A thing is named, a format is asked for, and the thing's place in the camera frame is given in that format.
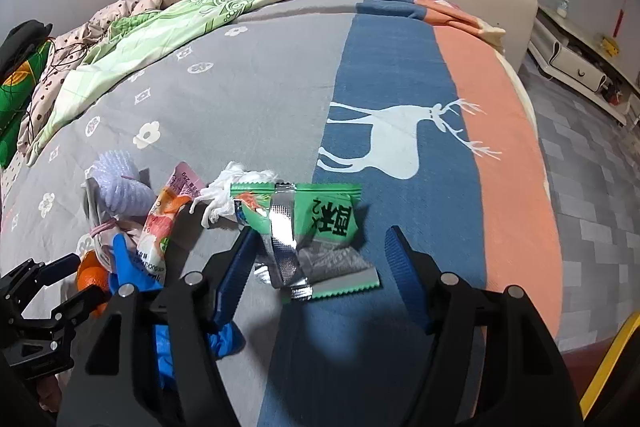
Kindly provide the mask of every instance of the drawer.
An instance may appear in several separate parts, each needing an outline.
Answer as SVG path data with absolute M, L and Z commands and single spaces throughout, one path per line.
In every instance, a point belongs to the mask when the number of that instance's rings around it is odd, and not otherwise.
M 605 81 L 605 74 L 580 55 L 564 46 L 556 47 L 556 51 L 549 61 L 549 65 L 568 74 L 593 92 L 596 92 Z

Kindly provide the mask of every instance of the candy wrapper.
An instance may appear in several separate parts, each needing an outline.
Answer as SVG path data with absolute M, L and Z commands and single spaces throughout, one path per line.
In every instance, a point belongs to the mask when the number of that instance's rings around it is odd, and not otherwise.
M 257 275 L 262 269 L 274 288 L 306 299 L 380 285 L 375 267 L 351 246 L 359 185 L 233 184 L 231 196 L 238 222 L 262 235 Z
M 146 216 L 134 261 L 143 266 L 146 272 L 162 285 L 166 273 L 164 252 L 169 244 L 175 217 L 204 187 L 205 184 L 190 166 L 180 162 Z

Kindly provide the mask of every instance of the red tassel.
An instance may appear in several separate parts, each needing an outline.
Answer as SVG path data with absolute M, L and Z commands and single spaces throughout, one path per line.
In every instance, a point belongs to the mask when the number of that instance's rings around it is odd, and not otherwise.
M 622 17 L 624 16 L 625 16 L 625 11 L 620 10 L 620 15 L 618 15 L 618 22 L 616 23 L 616 29 L 613 31 L 614 39 L 618 36 L 618 32 L 620 31 L 620 25 L 622 24 Z

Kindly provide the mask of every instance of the white flower print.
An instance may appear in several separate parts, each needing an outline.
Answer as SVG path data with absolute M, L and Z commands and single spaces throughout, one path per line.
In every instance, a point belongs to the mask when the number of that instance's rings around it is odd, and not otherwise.
M 51 163 L 52 160 L 54 160 L 55 158 L 58 157 L 58 148 L 60 147 L 60 145 L 56 145 L 56 148 L 53 149 L 50 153 L 49 153 L 49 163 Z
M 38 210 L 40 211 L 40 215 L 42 217 L 47 215 L 47 212 L 51 210 L 53 206 L 53 200 L 56 199 L 56 195 L 53 192 L 45 192 L 42 197 L 42 201 L 38 205 Z
M 78 239 L 78 245 L 76 246 L 76 254 L 82 259 L 89 250 L 94 249 L 94 238 L 90 233 L 85 233 L 80 239 Z
M 175 57 L 178 60 L 182 60 L 184 57 L 188 57 L 192 53 L 193 53 L 193 49 L 191 49 L 191 46 L 187 46 L 183 50 L 180 50 L 179 52 L 177 52 L 177 54 L 175 54 Z
M 140 71 L 136 71 L 135 73 L 133 73 L 130 77 L 129 80 L 131 82 L 135 82 L 137 79 L 139 79 L 143 74 L 145 74 L 145 70 L 140 70 Z
M 246 26 L 236 26 L 235 28 L 231 28 L 230 30 L 227 30 L 225 32 L 225 35 L 227 37 L 235 37 L 236 35 L 239 35 L 240 33 L 244 33 L 248 29 L 249 28 L 247 28 Z
M 138 105 L 140 102 L 148 99 L 150 96 L 151 96 L 151 88 L 147 87 L 143 92 L 139 92 L 136 95 L 136 102 L 134 103 L 134 105 Z
M 148 122 L 145 123 L 138 132 L 137 136 L 133 137 L 133 143 L 138 149 L 144 149 L 146 146 L 155 143 L 160 138 L 160 123 Z
M 87 138 L 89 138 L 95 132 L 95 128 L 98 127 L 99 123 L 99 116 L 94 116 L 91 120 L 89 120 L 86 127 L 84 128 L 84 134 L 86 134 Z
M 213 62 L 198 62 L 187 68 L 187 72 L 191 74 L 204 73 L 213 67 Z

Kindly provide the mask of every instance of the white deer print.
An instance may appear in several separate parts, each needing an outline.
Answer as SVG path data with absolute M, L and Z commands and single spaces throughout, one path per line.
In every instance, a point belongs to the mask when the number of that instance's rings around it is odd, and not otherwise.
M 444 107 L 442 107 L 441 103 L 437 103 L 433 107 L 395 105 L 376 110 L 351 107 L 351 105 L 337 102 L 332 102 L 330 106 L 343 107 L 366 114 L 367 116 L 354 118 L 353 120 L 328 119 L 327 123 L 368 124 L 371 126 L 371 138 L 369 152 L 362 158 L 338 158 L 338 156 L 321 147 L 318 151 L 321 156 L 326 156 L 330 160 L 344 165 L 341 168 L 330 167 L 322 161 L 322 158 L 319 158 L 318 166 L 325 171 L 360 172 L 365 167 L 375 167 L 399 180 L 412 178 L 417 174 L 419 168 L 417 129 L 418 122 L 422 120 L 430 120 L 438 130 L 450 132 L 460 143 L 477 156 L 487 155 L 499 160 L 498 155 L 502 154 L 501 152 L 492 151 L 489 147 L 481 146 L 482 142 L 468 142 L 462 139 L 460 133 L 463 132 L 463 129 L 453 129 L 449 123 L 443 120 L 443 115 L 449 111 L 458 114 L 453 110 L 454 106 L 458 106 L 471 114 L 482 112 L 479 105 L 467 102 L 462 98 L 447 103 Z

